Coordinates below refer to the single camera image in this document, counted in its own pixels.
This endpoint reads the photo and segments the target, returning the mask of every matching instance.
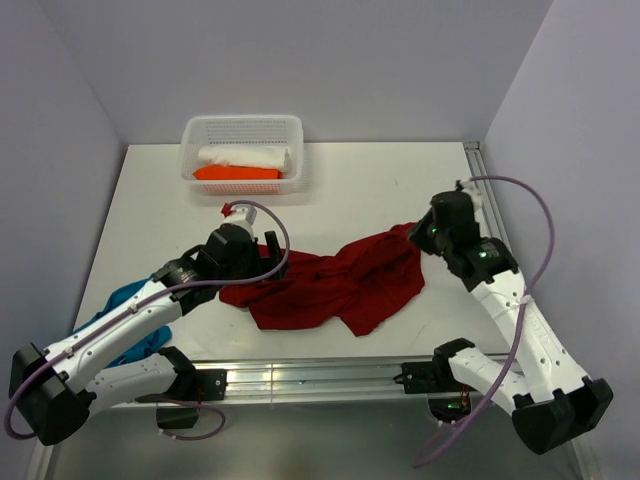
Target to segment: blue cloth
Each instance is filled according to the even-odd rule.
[[[111,294],[109,300],[107,300],[107,304],[104,306],[104,309],[101,312],[96,313],[91,320],[82,325],[80,328],[76,329],[73,333],[81,331],[82,329],[94,323],[96,320],[105,316],[114,308],[122,305],[124,302],[133,297],[133,295],[138,290],[140,290],[148,281],[149,279],[145,278],[144,280],[133,282],[129,285],[125,285],[124,287],[120,287],[118,290]],[[107,368],[117,367],[118,365],[125,365],[127,363],[143,360],[153,353],[157,352],[158,349],[162,347],[162,345],[167,343],[170,339],[171,330],[169,329],[169,327],[167,327],[166,325],[160,327],[155,332],[150,333],[129,350],[116,358],[113,362],[107,365]]]

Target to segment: table surface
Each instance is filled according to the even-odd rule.
[[[222,221],[224,202],[241,198],[194,193],[179,180],[177,156],[177,145],[129,147],[76,326],[101,310],[116,288],[205,241]],[[282,219],[295,250],[319,255],[420,219],[434,194],[471,175],[461,143],[307,144],[305,159],[304,192],[250,198]],[[259,214],[256,235],[269,229],[276,228]],[[248,311],[216,299],[172,323],[171,344],[192,360],[429,355],[459,337],[485,353],[508,350],[487,313],[441,259],[423,255],[422,271],[422,293],[365,337],[354,337],[337,318],[310,330],[260,331]]]

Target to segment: mesh basket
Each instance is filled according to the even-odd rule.
[[[303,143],[302,123],[290,115],[194,117],[187,123],[180,144],[180,178],[205,195],[291,193],[302,176]],[[286,147],[291,166],[278,180],[197,180],[193,172],[206,165],[198,160],[200,147],[224,144]]]

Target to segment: red cloth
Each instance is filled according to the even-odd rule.
[[[314,328],[336,316],[367,335],[424,287],[410,226],[350,243],[335,257],[292,251],[284,279],[226,287],[220,300],[249,307],[261,330]]]

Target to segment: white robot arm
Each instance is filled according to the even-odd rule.
[[[516,353],[523,375],[509,371],[492,401],[511,415],[522,441],[542,454],[595,428],[613,392],[605,380],[591,380],[560,343],[534,300],[525,295],[522,272],[504,243],[481,237],[474,215],[478,198],[460,184],[455,191],[434,196],[409,239],[445,260],[509,344],[514,342],[520,304],[526,303]],[[490,391],[503,368],[466,339],[437,348],[432,364],[430,381],[452,389],[468,385],[482,394]],[[405,376],[400,383],[407,380]]]
[[[29,344],[15,353],[10,397],[38,368],[61,357],[16,401],[18,410],[44,445],[64,440],[89,416],[113,405],[149,394],[184,398],[193,393],[195,367],[175,347],[162,348],[139,362],[105,367],[154,330],[215,298],[222,288],[188,288],[189,284],[255,278],[281,263],[282,253],[274,232],[265,233],[269,256],[262,257],[258,251],[252,230],[254,207],[235,206],[223,213],[224,222],[205,245],[197,245],[168,262],[123,305],[42,352]],[[285,273],[286,267],[269,278],[282,278]],[[185,288],[166,293],[167,288],[178,285]],[[12,433],[10,425],[7,430]]]

